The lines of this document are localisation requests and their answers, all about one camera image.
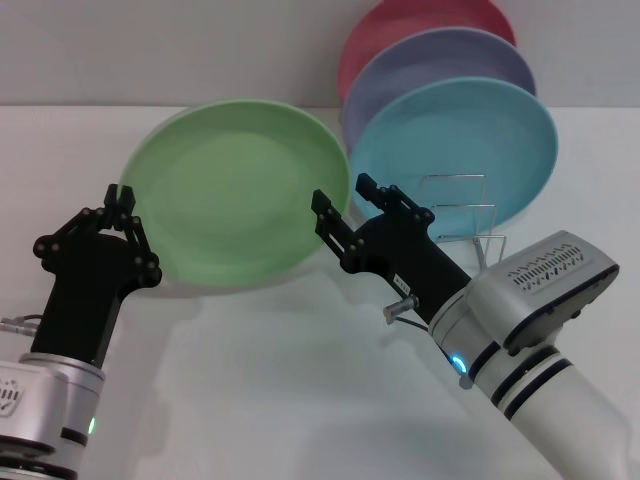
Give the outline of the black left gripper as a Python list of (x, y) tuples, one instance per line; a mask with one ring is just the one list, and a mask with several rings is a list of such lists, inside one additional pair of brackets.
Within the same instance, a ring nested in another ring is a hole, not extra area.
[[(71, 358), (100, 368), (124, 299), (162, 279), (133, 189), (108, 186), (104, 205), (83, 207), (53, 234), (39, 237), (33, 253), (55, 276), (33, 353)], [(118, 231), (124, 238), (102, 234)]]

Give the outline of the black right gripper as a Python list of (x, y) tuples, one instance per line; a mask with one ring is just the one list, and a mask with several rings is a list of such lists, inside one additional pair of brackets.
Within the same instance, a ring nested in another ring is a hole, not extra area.
[[(467, 286), (470, 277), (427, 235), (433, 212), (416, 204), (397, 185), (379, 187), (366, 173), (356, 192), (383, 214), (354, 232), (320, 189), (313, 192), (315, 233), (347, 273), (373, 273), (406, 298), (413, 295), (417, 315), (429, 324), (440, 308)], [(361, 248), (358, 240), (363, 242)]]

